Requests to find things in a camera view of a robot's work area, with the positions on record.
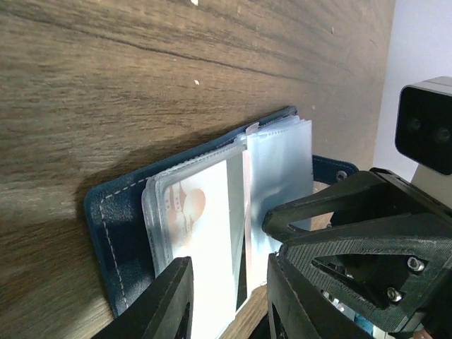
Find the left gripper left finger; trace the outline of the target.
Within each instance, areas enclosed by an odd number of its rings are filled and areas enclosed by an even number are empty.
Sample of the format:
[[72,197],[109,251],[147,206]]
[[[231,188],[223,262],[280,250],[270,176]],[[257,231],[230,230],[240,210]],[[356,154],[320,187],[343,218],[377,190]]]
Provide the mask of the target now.
[[95,338],[190,338],[194,275],[191,257],[175,258],[140,297]]

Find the white red card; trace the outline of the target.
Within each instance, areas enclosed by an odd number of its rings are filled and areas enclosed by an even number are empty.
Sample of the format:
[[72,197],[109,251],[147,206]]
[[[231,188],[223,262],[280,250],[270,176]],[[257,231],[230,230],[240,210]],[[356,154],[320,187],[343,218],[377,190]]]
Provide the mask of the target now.
[[192,338],[218,338],[237,310],[245,188],[243,152],[169,186],[167,221],[173,256],[194,271]]

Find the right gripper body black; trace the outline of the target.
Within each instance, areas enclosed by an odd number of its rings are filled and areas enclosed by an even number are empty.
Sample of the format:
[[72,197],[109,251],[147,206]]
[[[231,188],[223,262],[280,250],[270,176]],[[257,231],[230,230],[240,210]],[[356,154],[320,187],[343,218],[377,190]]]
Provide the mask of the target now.
[[333,213],[334,227],[368,222],[366,236],[396,250],[340,256],[352,277],[383,309],[399,306],[408,320],[396,337],[423,326],[424,337],[451,337],[451,209],[394,173],[374,168],[383,187],[358,210]]

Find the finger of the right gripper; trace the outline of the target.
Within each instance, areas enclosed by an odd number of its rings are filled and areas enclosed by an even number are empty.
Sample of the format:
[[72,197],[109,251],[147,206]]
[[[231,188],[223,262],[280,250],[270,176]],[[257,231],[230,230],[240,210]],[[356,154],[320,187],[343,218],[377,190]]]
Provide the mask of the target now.
[[451,219],[402,214],[307,232],[280,254],[386,332],[451,331]]
[[315,194],[274,207],[266,213],[262,229],[279,242],[301,237],[305,231],[294,223],[326,213],[358,210],[383,187],[372,172],[359,171]]

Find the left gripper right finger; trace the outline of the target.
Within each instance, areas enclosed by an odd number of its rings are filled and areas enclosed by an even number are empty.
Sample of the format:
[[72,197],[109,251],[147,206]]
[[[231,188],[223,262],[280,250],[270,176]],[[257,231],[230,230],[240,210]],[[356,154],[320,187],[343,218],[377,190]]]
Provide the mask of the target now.
[[356,338],[357,327],[285,258],[268,256],[271,338]]

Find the blue card holder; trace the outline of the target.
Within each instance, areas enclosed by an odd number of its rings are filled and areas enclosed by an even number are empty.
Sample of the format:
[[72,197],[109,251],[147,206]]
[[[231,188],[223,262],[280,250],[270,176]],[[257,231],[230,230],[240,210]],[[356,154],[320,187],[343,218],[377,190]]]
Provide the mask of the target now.
[[204,144],[105,182],[86,194],[85,216],[115,317],[126,311],[155,279],[141,207],[147,180],[181,162],[231,144],[246,128],[230,130]]

